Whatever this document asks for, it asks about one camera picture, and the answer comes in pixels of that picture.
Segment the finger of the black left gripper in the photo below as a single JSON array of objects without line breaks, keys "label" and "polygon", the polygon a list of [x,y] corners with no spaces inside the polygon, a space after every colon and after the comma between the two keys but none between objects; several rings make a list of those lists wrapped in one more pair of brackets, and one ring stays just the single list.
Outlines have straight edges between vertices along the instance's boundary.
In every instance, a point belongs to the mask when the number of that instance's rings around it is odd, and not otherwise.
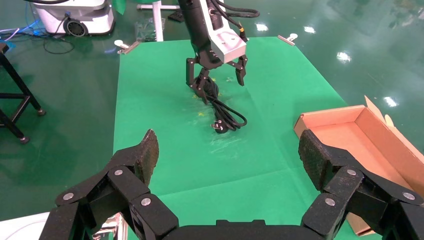
[{"label": "finger of the black left gripper", "polygon": [[195,77],[195,64],[199,63],[199,58],[186,59],[186,84],[190,87],[195,95],[202,99],[204,104],[208,104],[207,94],[204,86],[209,79],[210,70],[202,67],[198,76]]},{"label": "finger of the black left gripper", "polygon": [[235,75],[237,82],[240,86],[244,86],[244,77],[246,75],[246,64],[248,58],[246,55],[242,55],[238,58],[237,62],[229,61],[228,64],[235,68]]}]

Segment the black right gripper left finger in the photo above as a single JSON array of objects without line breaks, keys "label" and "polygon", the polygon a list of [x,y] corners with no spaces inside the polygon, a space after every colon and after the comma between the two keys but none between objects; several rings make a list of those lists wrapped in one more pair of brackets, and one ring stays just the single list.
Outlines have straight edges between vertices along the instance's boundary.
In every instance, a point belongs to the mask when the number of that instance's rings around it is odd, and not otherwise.
[{"label": "black right gripper left finger", "polygon": [[118,150],[99,173],[59,194],[40,238],[90,240],[107,218],[121,214],[139,239],[164,239],[179,220],[149,188],[158,158],[158,139],[149,129],[140,143]]}]

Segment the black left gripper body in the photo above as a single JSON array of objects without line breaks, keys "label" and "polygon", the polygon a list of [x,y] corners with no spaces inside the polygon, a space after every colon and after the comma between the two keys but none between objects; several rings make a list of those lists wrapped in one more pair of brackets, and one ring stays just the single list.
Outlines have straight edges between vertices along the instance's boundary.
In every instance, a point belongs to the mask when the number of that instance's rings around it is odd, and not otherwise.
[{"label": "black left gripper body", "polygon": [[187,27],[195,57],[186,59],[186,69],[193,70],[200,64],[208,70],[216,69],[224,63],[211,48],[203,11],[199,0],[180,0],[178,2]]}]

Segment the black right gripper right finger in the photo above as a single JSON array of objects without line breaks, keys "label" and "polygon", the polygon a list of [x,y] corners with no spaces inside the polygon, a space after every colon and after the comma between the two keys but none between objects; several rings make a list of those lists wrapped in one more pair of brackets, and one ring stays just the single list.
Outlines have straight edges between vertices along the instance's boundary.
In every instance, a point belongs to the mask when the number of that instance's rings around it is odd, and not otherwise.
[{"label": "black right gripper right finger", "polygon": [[370,172],[347,150],[322,143],[309,129],[300,136],[298,153],[319,191],[302,227],[332,240],[347,215],[354,214],[384,240],[423,239],[424,200],[418,193]]}]

